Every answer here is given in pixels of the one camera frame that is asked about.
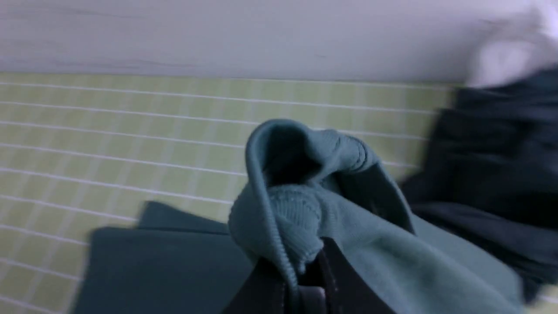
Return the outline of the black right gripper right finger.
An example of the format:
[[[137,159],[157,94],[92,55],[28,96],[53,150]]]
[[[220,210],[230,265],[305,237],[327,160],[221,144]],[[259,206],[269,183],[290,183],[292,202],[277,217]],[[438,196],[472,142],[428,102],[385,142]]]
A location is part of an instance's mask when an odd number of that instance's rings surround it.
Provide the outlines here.
[[[393,314],[345,258],[337,243],[323,237],[316,256],[318,282],[325,290],[327,314]]]

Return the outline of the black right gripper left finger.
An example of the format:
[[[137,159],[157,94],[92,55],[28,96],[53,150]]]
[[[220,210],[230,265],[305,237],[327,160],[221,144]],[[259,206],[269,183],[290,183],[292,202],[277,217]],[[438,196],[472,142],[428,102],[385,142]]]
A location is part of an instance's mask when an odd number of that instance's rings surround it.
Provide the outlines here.
[[[259,259],[223,314],[286,314],[286,284],[277,268]]]

